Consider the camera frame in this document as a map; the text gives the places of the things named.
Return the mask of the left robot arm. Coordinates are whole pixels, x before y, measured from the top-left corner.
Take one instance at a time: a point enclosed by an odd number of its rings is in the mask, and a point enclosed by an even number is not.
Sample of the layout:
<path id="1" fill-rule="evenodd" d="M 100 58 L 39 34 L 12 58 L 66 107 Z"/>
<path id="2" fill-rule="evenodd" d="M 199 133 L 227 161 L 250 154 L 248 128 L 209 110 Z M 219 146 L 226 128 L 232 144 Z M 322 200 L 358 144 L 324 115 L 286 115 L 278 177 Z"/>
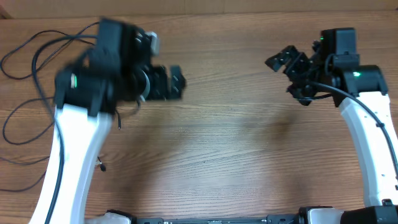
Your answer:
<path id="1" fill-rule="evenodd" d="M 179 100 L 181 68 L 153 65 L 156 33 L 103 18 L 88 47 L 55 77 L 46 103 L 54 123 L 49 163 L 31 223 L 84 223 L 85 206 L 100 150 L 120 101 Z"/>

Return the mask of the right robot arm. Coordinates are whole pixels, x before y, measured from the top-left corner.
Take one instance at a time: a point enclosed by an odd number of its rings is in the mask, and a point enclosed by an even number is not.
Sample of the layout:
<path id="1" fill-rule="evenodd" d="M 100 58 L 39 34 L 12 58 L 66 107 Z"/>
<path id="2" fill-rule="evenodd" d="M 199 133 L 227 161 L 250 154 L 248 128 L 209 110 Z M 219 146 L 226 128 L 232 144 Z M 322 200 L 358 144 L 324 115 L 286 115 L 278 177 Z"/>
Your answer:
<path id="1" fill-rule="evenodd" d="M 358 156 L 364 207 L 301 207 L 287 223 L 397 223 L 397 134 L 386 80 L 377 65 L 361 65 L 354 28 L 323 30 L 311 57 L 288 45 L 265 64 L 282 70 L 287 92 L 301 105 L 332 98 Z"/>

